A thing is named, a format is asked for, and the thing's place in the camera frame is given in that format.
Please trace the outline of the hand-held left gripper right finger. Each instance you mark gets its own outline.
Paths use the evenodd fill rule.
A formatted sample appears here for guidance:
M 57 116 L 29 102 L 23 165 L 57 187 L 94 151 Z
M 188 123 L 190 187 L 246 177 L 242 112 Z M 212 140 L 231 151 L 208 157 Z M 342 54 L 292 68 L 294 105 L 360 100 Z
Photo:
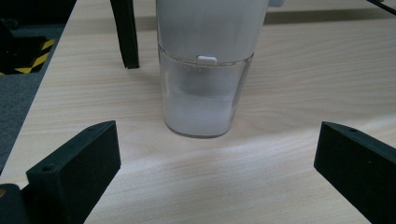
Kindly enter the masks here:
M 372 224 L 396 224 L 396 148 L 324 121 L 314 167 Z

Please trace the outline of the black stand leg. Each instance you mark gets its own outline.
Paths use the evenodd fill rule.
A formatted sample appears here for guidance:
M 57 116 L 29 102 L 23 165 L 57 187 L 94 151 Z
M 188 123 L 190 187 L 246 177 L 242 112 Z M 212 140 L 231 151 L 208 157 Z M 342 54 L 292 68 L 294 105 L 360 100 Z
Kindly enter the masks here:
M 127 69 L 139 67 L 133 0 L 110 0 L 116 23 L 120 54 Z
M 396 9 L 383 4 L 381 0 L 366 0 L 366 1 L 368 1 L 369 3 L 371 3 L 377 7 L 382 8 L 385 11 L 387 11 L 388 13 L 396 16 Z

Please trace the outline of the white dispenser with clear base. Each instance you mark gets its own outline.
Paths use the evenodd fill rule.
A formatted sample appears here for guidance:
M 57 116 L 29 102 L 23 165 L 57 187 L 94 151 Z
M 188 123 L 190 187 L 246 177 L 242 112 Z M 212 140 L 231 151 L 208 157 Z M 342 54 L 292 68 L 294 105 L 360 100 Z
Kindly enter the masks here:
M 163 113 L 173 132 L 227 133 L 269 7 L 285 0 L 156 0 Z

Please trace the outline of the black base with yellow-black stripes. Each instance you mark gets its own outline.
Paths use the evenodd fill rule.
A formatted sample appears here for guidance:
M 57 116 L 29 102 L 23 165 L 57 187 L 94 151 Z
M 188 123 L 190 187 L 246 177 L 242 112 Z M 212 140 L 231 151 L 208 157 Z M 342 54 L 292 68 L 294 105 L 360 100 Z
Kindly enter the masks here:
M 0 21 L 0 76 L 39 72 L 54 44 L 44 36 L 14 36 Z

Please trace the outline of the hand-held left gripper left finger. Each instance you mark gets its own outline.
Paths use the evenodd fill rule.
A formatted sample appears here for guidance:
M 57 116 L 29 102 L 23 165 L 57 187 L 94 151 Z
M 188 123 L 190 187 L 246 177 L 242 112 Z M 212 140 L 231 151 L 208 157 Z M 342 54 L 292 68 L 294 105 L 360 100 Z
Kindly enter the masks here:
M 114 120 L 92 125 L 27 172 L 33 224 L 83 224 L 120 169 Z

